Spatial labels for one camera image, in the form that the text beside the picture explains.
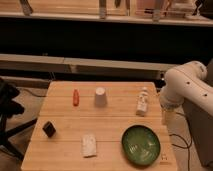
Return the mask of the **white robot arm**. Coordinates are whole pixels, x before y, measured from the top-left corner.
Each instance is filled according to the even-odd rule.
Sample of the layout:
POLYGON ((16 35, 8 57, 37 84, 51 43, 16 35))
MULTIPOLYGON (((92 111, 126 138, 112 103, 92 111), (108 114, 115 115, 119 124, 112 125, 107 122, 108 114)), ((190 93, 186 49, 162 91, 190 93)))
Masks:
POLYGON ((170 68, 164 75, 165 85, 159 94, 163 123, 169 123, 177 108, 187 115, 213 116, 213 87, 205 82, 207 67, 199 61, 191 61, 170 68))

